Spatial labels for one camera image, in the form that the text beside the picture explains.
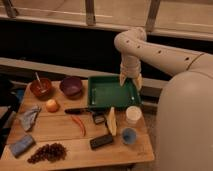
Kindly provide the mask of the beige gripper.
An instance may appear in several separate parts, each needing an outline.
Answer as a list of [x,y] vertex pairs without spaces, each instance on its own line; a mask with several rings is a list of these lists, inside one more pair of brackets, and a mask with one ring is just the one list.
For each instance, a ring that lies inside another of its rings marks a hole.
[[124,84],[126,78],[132,78],[137,90],[142,88],[141,62],[137,58],[123,58],[120,64],[120,84]]

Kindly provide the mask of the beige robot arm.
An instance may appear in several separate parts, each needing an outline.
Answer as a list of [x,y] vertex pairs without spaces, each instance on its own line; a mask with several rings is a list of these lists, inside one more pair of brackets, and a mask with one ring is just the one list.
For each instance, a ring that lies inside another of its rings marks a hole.
[[172,76],[162,89],[156,125],[156,171],[213,171],[213,55],[146,41],[144,29],[119,33],[120,81],[142,87],[141,63]]

